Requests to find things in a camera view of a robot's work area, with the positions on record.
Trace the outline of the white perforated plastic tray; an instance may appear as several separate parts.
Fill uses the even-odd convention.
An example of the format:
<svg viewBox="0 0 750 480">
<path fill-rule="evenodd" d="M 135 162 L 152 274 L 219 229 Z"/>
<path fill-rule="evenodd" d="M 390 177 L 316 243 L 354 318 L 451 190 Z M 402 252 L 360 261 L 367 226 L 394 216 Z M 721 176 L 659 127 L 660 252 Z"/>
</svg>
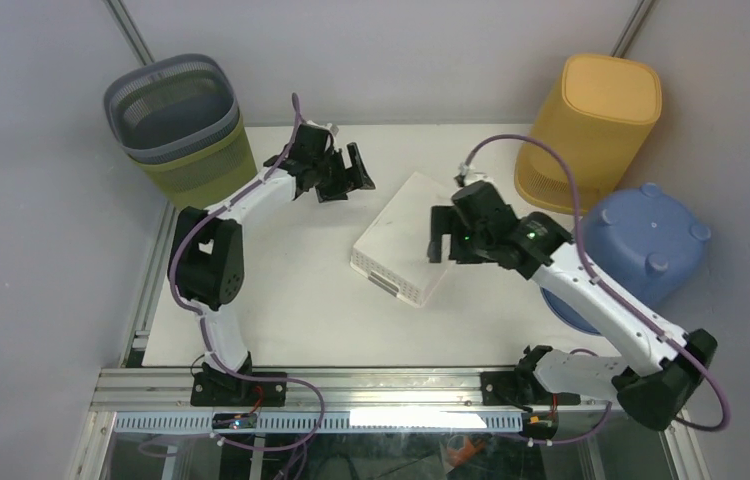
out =
<svg viewBox="0 0 750 480">
<path fill-rule="evenodd" d="M 427 256 L 431 208 L 448 194 L 440 183 L 413 173 L 355 242 L 350 267 L 406 304 L 423 307 L 450 268 Z"/>
</svg>

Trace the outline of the yellow slatted waste bin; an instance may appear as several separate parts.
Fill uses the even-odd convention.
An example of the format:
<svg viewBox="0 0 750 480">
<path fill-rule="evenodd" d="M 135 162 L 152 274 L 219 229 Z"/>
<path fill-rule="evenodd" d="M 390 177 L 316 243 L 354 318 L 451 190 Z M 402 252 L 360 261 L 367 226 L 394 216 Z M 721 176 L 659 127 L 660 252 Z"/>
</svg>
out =
<svg viewBox="0 0 750 480">
<path fill-rule="evenodd" d="M 514 185 L 527 203 L 586 213 L 610 195 L 661 116 L 662 86 L 650 66 L 582 53 L 569 57 L 529 132 L 567 163 L 524 143 Z"/>
</svg>

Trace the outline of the blue plastic bucket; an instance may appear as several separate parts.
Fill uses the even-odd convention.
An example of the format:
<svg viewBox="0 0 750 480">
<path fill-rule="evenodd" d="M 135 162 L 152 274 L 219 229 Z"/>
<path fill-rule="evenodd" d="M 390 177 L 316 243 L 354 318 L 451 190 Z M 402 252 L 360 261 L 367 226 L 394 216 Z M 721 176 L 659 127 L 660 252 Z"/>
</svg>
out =
<svg viewBox="0 0 750 480">
<path fill-rule="evenodd" d="M 579 224 L 590 259 L 651 309 L 690 280 L 712 238 L 709 226 L 655 183 L 613 192 Z"/>
</svg>

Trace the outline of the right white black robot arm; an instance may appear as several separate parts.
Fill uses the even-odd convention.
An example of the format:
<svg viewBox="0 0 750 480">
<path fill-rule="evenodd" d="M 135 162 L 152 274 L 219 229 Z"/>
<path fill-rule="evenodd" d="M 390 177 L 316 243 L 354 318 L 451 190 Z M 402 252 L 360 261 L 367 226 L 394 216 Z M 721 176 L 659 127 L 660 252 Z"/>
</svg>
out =
<svg viewBox="0 0 750 480">
<path fill-rule="evenodd" d="M 615 357 L 579 355 L 537 345 L 514 368 L 519 402 L 577 394 L 621 407 L 641 426 L 661 431 L 702 382 L 717 349 L 706 330 L 674 325 L 604 273 L 573 235 L 542 212 L 518 216 L 490 182 L 459 189 L 430 210 L 430 262 L 495 264 L 519 274 L 574 310 L 608 340 Z"/>
</svg>

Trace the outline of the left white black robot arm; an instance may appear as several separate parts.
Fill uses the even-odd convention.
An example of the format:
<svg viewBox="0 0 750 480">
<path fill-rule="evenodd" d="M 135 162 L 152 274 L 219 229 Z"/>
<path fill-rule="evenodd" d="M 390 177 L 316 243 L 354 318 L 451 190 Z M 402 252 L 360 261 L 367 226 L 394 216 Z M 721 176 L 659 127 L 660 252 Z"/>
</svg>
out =
<svg viewBox="0 0 750 480">
<path fill-rule="evenodd" d="M 173 300 L 195 315 L 200 329 L 203 391 L 239 406 L 259 382 L 233 307 L 246 280 L 247 228 L 308 192 L 324 203 L 375 187 L 357 143 L 340 148 L 331 128 L 306 122 L 245 186 L 209 207 L 179 213 L 167 277 Z"/>
</svg>

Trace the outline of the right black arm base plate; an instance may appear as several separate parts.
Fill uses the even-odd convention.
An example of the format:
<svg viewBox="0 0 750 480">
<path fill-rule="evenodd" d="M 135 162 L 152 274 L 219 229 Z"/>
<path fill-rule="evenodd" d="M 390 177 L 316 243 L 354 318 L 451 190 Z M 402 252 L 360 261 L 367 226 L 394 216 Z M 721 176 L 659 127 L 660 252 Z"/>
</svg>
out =
<svg viewBox="0 0 750 480">
<path fill-rule="evenodd" d="M 542 387 L 531 374 L 516 370 L 482 371 L 479 374 L 480 391 L 484 406 L 510 405 L 531 410 L 534 407 L 575 406 L 581 397 L 573 393 L 553 395 Z"/>
</svg>

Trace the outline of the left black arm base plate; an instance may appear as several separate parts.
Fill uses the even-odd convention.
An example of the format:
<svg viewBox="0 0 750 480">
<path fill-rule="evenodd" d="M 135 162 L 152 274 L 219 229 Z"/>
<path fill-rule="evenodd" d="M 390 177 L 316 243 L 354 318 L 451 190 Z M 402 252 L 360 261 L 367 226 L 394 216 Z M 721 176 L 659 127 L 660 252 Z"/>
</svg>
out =
<svg viewBox="0 0 750 480">
<path fill-rule="evenodd" d="M 287 379 L 284 372 L 254 372 L 259 381 L 242 380 L 210 369 L 196 373 L 190 405 L 193 407 L 283 407 Z"/>
</svg>

